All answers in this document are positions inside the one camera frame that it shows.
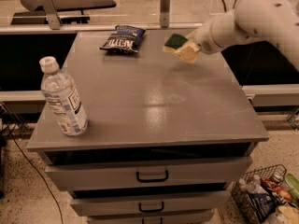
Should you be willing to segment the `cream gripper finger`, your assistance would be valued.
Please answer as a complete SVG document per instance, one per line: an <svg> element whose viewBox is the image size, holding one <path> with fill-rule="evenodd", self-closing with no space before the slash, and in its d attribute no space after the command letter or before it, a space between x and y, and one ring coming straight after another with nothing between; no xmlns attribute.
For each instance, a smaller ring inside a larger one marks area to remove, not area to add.
<svg viewBox="0 0 299 224"><path fill-rule="evenodd" d="M194 63L201 47L192 41L186 42L182 47L175 51L175 55L186 63Z"/></svg>

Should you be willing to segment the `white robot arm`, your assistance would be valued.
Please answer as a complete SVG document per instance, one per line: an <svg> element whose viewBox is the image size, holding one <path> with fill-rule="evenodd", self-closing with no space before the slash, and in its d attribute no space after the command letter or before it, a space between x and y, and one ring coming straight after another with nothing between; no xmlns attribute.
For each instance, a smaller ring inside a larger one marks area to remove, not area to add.
<svg viewBox="0 0 299 224"><path fill-rule="evenodd" d="M192 62L200 52L214 54L259 41L273 45L299 70L299 16L288 0L237 0L232 10L191 32L175 54Z"/></svg>

